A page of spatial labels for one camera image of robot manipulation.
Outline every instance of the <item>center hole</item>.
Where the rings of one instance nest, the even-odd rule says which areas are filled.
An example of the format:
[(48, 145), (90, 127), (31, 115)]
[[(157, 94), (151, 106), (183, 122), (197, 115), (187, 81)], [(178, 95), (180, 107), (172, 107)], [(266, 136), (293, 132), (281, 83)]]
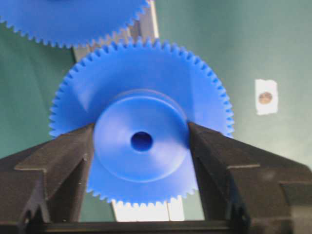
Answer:
[(147, 151), (152, 147), (153, 139), (146, 132), (138, 132), (131, 138), (131, 145), (137, 151)]

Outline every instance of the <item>brown spot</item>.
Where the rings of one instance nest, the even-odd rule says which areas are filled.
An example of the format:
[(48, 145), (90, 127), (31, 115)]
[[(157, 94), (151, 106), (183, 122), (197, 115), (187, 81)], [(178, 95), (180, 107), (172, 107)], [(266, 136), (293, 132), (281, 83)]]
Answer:
[(269, 92), (265, 92), (265, 93), (262, 93), (262, 94), (259, 95), (259, 102), (262, 105), (269, 104), (272, 101), (272, 99), (273, 99), (273, 96)]

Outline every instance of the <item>white paper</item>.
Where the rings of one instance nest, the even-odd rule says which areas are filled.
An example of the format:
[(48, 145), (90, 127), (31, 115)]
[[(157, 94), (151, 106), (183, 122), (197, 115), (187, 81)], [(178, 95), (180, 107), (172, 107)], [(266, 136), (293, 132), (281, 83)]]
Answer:
[[(269, 103), (261, 103), (260, 95), (269, 93), (272, 95), (272, 100)], [(255, 80), (255, 105), (258, 115), (275, 114), (278, 112), (278, 91), (277, 83), (274, 80)]]

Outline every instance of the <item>gear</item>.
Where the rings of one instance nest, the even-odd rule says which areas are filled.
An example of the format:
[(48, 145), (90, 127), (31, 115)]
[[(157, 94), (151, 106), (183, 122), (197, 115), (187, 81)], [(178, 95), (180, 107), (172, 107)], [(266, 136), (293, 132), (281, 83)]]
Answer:
[(0, 0), (0, 22), (43, 44), (85, 46), (133, 25), (147, 0)]
[(54, 137), (96, 123), (87, 191), (108, 201), (185, 197), (197, 189), (187, 122), (229, 137), (233, 131), (229, 97), (215, 73), (191, 52), (158, 40), (89, 54), (53, 103)]

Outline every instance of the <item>blue gear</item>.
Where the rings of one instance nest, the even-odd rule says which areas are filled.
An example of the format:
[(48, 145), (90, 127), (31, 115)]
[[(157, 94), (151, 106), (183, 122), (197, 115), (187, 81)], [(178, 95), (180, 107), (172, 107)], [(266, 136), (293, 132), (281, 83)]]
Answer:
[(85, 46), (133, 25), (147, 0), (0, 0), (0, 22), (36, 42)]
[(89, 54), (53, 103), (54, 137), (96, 123), (87, 191), (108, 201), (185, 197), (197, 189), (187, 122), (229, 137), (233, 131), (229, 97), (215, 73), (191, 52), (159, 41)]

